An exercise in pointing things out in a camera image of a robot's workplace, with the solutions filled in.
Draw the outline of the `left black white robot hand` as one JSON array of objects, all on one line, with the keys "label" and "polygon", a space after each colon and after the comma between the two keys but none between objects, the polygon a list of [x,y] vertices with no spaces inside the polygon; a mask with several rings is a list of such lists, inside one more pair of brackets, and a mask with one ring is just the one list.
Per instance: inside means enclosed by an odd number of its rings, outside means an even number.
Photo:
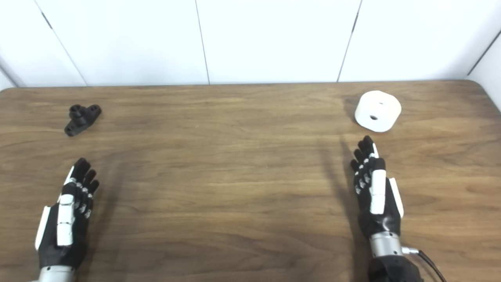
[{"label": "left black white robot hand", "polygon": [[66,266],[76,270],[86,257],[97,173],[81,157],[70,168],[55,204],[43,208],[35,249],[39,267]]}]

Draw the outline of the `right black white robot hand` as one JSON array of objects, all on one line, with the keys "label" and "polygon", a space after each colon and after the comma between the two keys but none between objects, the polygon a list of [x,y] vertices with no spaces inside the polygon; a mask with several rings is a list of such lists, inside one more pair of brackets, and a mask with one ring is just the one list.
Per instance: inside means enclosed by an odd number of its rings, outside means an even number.
[{"label": "right black white robot hand", "polygon": [[350,166],[357,196],[358,225],[368,239],[380,232],[401,235],[403,205],[395,179],[387,177],[385,159],[370,136],[358,142]]}]

